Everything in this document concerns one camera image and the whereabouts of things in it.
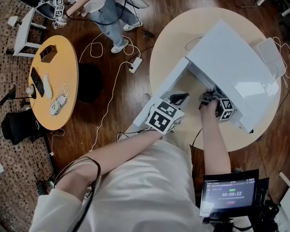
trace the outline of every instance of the jeans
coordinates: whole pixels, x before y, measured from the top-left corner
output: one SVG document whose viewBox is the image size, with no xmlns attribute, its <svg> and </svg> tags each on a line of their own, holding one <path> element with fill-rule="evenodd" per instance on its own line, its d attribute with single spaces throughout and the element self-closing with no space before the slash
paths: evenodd
<svg viewBox="0 0 290 232">
<path fill-rule="evenodd" d="M 122 10 L 123 13 L 121 20 L 124 23 L 128 25 L 133 25 L 138 22 L 135 14 L 133 14 L 130 10 L 128 10 L 126 7 L 122 6 L 118 2 L 115 2 L 115 0 L 106 0 L 104 6 L 101 9 L 90 13 L 89 17 L 93 21 L 108 24 L 118 20 Z M 114 45 L 123 46 L 125 44 L 124 38 L 121 33 L 119 21 L 108 26 L 100 24 L 97 25 L 100 30 L 113 41 Z"/>
</svg>

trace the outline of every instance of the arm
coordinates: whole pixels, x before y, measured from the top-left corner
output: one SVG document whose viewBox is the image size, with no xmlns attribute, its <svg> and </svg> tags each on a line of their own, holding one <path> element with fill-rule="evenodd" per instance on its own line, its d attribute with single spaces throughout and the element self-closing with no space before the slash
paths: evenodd
<svg viewBox="0 0 290 232">
<path fill-rule="evenodd" d="M 73 15 L 76 11 L 81 9 L 86 3 L 88 3 L 90 0 L 77 0 L 76 3 L 67 10 L 67 15 L 71 16 Z"/>
<path fill-rule="evenodd" d="M 85 156 L 99 163 L 102 175 L 135 157 L 160 137 L 161 134 L 158 131 L 144 131 L 136 136 L 93 150 Z M 56 188 L 82 201 L 88 185 L 97 178 L 97 170 L 97 166 L 89 161 L 88 164 L 79 163 L 62 177 Z"/>
<path fill-rule="evenodd" d="M 206 175 L 229 174 L 231 172 L 228 151 L 215 117 L 217 105 L 218 101 L 213 100 L 207 106 L 202 106 L 200 108 Z"/>
</svg>

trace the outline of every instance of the display screen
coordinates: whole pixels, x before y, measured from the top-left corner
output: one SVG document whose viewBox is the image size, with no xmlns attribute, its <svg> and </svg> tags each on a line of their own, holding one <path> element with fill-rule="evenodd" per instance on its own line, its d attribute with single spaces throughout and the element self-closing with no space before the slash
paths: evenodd
<svg viewBox="0 0 290 232">
<path fill-rule="evenodd" d="M 202 212 L 216 212 L 251 206 L 254 200 L 255 179 L 205 182 Z"/>
</svg>

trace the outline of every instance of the white round table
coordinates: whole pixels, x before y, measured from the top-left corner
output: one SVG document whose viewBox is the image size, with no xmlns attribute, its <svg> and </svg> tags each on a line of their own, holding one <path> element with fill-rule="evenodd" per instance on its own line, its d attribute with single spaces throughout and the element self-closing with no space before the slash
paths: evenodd
<svg viewBox="0 0 290 232">
<path fill-rule="evenodd" d="M 203 36 L 219 20 L 229 24 L 250 46 L 265 40 L 263 33 L 243 16 L 222 8 L 197 8 L 189 10 L 173 19 L 159 35 L 150 59 L 149 78 L 152 93 L 169 75 L 178 61 L 188 53 L 185 45 L 197 36 Z M 187 45 L 190 50 L 198 42 L 192 41 Z M 189 71 L 184 72 L 174 89 L 190 94 L 185 116 L 175 129 L 175 137 L 178 141 L 192 145 L 192 142 L 201 129 L 201 117 L 199 111 L 200 96 L 206 91 L 203 84 Z M 235 127 L 230 122 L 219 124 L 222 137 L 228 151 L 241 149 L 257 140 L 271 124 L 280 98 L 280 90 L 275 97 L 272 107 L 264 119 L 254 128 L 254 133 L 248 134 L 244 129 Z M 202 132 L 197 137 L 194 146 L 203 149 Z"/>
</svg>

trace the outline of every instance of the monitor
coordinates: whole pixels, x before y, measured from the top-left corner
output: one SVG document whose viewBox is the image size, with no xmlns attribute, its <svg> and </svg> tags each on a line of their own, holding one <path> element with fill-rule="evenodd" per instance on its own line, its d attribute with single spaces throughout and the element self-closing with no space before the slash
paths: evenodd
<svg viewBox="0 0 290 232">
<path fill-rule="evenodd" d="M 200 216 L 240 217 L 255 207 L 259 170 L 204 177 Z"/>
</svg>

